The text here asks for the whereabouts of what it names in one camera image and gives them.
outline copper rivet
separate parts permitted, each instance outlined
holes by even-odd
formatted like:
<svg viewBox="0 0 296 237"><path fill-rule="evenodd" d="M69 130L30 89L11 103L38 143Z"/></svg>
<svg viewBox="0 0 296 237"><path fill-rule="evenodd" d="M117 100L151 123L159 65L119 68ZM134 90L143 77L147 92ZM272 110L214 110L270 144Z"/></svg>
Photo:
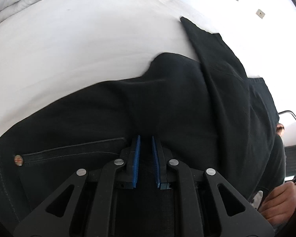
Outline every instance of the copper rivet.
<svg viewBox="0 0 296 237"><path fill-rule="evenodd" d="M16 155L14 157L14 163L17 165L17 166L21 166L23 165L23 158L20 156L20 155Z"/></svg>

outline white bed sheet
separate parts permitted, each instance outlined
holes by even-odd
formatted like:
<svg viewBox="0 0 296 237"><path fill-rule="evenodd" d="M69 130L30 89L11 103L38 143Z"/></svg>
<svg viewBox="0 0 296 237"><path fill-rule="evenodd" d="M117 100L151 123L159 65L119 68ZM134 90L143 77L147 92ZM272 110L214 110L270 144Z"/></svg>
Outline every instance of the white bed sheet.
<svg viewBox="0 0 296 237"><path fill-rule="evenodd" d="M177 0L41 0L0 23L0 136L92 84L140 76L162 52L197 59L179 18L215 32Z"/></svg>

